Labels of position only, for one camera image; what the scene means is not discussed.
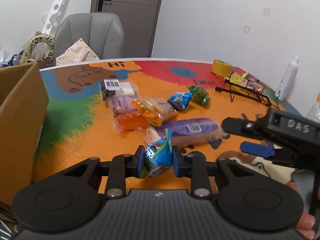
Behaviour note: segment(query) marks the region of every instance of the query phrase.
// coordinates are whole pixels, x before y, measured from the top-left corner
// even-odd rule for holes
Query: plastic bottle
[[[306,118],[312,120],[314,122],[320,123],[320,93],[317,96],[316,102],[311,107],[309,113]]]
[[[276,90],[275,96],[278,98],[278,100],[284,100],[287,93],[290,90],[290,87],[293,83],[293,80],[297,74],[298,71],[298,64],[299,64],[299,57],[294,56],[293,60],[289,62],[287,69],[285,70],[285,73],[283,75],[283,78],[280,82],[280,85],[278,86],[278,89]]]

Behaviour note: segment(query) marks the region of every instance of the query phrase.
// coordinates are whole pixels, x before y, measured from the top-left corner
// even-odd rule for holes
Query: orange candy package
[[[150,126],[149,121],[137,111],[129,114],[121,114],[114,118],[114,122],[120,131],[135,130],[137,128]]]

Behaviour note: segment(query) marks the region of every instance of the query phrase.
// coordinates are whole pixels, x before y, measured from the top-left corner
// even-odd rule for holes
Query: panda inflatable ring
[[[35,62],[35,60],[31,58],[31,55],[36,45],[40,42],[44,42],[48,44],[48,51],[45,53],[44,58],[49,57],[50,61],[51,62],[53,61],[54,39],[47,34],[41,34],[41,32],[36,32],[35,36],[28,42],[25,50],[23,51],[23,54],[20,60],[22,64]]]

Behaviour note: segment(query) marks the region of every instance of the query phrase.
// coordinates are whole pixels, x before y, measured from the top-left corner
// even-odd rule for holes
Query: wall socket
[[[264,14],[265,16],[269,16],[270,15],[271,10],[267,7],[263,8],[263,12],[262,14]]]
[[[243,32],[246,33],[246,34],[249,34],[250,29],[251,29],[250,26],[247,26],[247,25],[243,26]]]

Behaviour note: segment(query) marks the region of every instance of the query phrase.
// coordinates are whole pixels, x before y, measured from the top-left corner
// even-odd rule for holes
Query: pink snack package
[[[131,105],[134,98],[134,95],[114,95],[112,97],[114,114],[119,115],[135,112],[136,109]]]

